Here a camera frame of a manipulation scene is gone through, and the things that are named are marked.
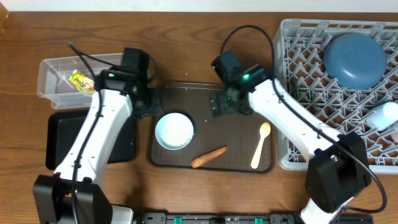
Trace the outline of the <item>light blue rice bowl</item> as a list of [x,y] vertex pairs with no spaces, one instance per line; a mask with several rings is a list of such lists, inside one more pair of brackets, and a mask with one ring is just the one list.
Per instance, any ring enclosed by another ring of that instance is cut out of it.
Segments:
[[194,135],[191,119],[182,113],[169,113],[155,126],[155,139],[164,148],[176,151],[187,146]]

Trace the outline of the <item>pale yellow plastic spoon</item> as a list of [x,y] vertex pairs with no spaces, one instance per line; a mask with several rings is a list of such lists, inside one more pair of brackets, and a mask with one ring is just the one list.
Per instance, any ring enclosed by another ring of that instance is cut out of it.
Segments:
[[259,166],[259,162],[261,159],[261,152],[262,152],[262,147],[264,144],[264,140],[266,137],[268,137],[268,135],[270,135],[271,133],[271,125],[268,122],[265,122],[261,125],[261,127],[259,128],[259,134],[260,134],[260,138],[259,138],[259,142],[257,144],[257,148],[254,152],[254,155],[252,157],[252,161],[251,161],[251,168],[252,169],[257,169]]

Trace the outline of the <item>orange carrot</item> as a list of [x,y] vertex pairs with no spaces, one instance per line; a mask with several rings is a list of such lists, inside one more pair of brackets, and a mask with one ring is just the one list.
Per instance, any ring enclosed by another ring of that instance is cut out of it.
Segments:
[[211,161],[212,159],[222,155],[223,153],[225,153],[227,151],[227,149],[228,149],[228,146],[224,146],[224,147],[221,147],[214,151],[211,151],[209,153],[206,153],[200,157],[197,157],[194,160],[192,160],[191,166],[193,168],[198,168],[198,167],[202,166],[203,164]]

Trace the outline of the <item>yellow green snack wrapper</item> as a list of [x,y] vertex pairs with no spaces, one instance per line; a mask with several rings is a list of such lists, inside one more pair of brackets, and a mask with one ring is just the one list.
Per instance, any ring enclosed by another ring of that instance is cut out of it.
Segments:
[[80,73],[78,70],[74,70],[69,78],[69,81],[74,84],[78,91],[88,92],[94,91],[94,81],[84,74]]

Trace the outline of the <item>dark blue plate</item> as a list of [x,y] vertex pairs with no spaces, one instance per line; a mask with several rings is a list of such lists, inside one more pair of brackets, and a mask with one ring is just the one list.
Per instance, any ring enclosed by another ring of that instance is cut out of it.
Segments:
[[345,34],[327,45],[323,64],[328,74],[346,88],[365,90],[377,85],[387,66],[383,48],[363,34]]

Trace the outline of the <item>small blue white cup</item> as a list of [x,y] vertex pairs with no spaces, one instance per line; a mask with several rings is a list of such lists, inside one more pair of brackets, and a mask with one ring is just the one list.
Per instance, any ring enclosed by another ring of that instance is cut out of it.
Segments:
[[368,111],[367,125],[383,131],[397,121],[397,103],[387,102]]

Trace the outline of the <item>pink white paper cup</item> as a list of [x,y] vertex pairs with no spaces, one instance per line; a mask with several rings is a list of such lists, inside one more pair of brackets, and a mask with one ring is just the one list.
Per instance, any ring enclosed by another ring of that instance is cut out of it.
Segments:
[[395,122],[391,128],[394,130],[394,132],[391,134],[391,138],[395,141],[398,142],[398,122]]

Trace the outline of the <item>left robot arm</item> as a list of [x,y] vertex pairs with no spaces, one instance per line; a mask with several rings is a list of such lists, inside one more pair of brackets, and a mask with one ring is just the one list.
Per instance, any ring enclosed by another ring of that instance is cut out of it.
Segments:
[[33,187],[41,223],[132,223],[134,211],[109,202],[101,187],[124,123],[150,106],[147,71],[104,69],[78,136],[53,175]]

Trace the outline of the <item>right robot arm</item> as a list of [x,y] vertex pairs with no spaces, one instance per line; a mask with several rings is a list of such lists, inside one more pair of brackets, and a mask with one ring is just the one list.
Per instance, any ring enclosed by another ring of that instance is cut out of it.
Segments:
[[229,103],[241,113],[265,117],[305,158],[310,200],[300,214],[304,223],[332,223],[370,185],[374,174],[358,134],[343,134],[320,121],[260,65],[246,69],[239,63],[214,63],[212,67],[227,88]]

